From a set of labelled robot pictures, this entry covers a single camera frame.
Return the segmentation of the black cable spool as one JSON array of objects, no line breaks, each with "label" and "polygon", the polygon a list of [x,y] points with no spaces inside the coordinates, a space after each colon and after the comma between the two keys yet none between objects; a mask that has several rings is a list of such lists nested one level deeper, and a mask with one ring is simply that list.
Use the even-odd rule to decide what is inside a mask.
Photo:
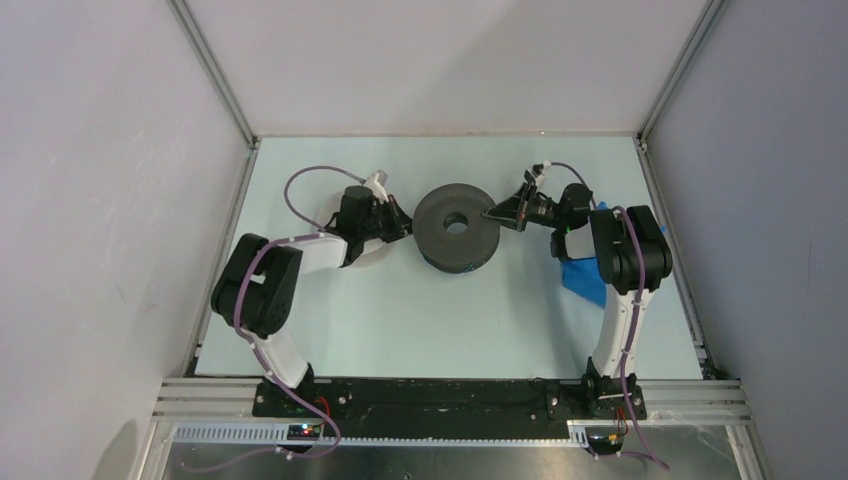
[{"label": "black cable spool", "polygon": [[474,271],[488,263],[500,241],[499,223],[482,217],[495,205],[482,189],[442,185],[427,193],[413,214],[413,238],[424,260],[448,274]]}]

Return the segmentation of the white cable spool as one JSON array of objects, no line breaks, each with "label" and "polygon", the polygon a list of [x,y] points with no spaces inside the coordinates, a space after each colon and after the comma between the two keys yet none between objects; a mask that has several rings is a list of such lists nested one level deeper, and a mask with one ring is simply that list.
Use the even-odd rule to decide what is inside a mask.
[{"label": "white cable spool", "polygon": [[[317,210],[315,220],[325,226],[330,222],[333,213],[339,210],[341,194],[329,197]],[[365,243],[363,253],[350,265],[351,269],[364,269],[383,262],[395,249],[394,244],[382,240],[369,240]]]}]

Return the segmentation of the blue plastic bin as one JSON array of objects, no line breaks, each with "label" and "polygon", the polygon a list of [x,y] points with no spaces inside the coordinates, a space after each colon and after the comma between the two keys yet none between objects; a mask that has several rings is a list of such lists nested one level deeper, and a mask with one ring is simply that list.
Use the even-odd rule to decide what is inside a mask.
[{"label": "blue plastic bin", "polygon": [[606,305],[609,286],[621,295],[638,287],[654,292],[671,274],[671,250],[650,207],[594,211],[582,229],[593,251],[561,262],[562,284],[593,304]]}]

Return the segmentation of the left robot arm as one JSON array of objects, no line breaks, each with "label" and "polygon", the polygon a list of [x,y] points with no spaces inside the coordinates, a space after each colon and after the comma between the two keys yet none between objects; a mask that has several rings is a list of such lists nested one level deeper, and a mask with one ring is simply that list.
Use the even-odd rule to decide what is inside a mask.
[{"label": "left robot arm", "polygon": [[303,380],[311,365],[294,344],[286,323],[299,277],[353,265],[372,247],[405,239],[413,220],[391,194],[351,186],[337,210],[315,233],[269,240],[242,235],[211,293],[211,310],[248,342],[264,375],[282,385],[277,402],[292,416],[316,403],[315,388]]}]

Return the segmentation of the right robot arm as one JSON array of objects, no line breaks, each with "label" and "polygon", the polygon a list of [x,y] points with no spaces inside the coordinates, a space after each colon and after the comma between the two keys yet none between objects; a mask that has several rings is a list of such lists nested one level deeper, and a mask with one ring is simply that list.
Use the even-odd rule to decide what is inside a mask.
[{"label": "right robot arm", "polygon": [[593,260],[604,287],[599,340],[587,361],[573,406],[588,418],[612,418],[638,397],[635,352],[647,306],[672,271],[664,233],[646,205],[596,209],[583,184],[553,200],[530,183],[483,211],[517,232],[529,223],[551,228],[550,249],[563,262]]}]

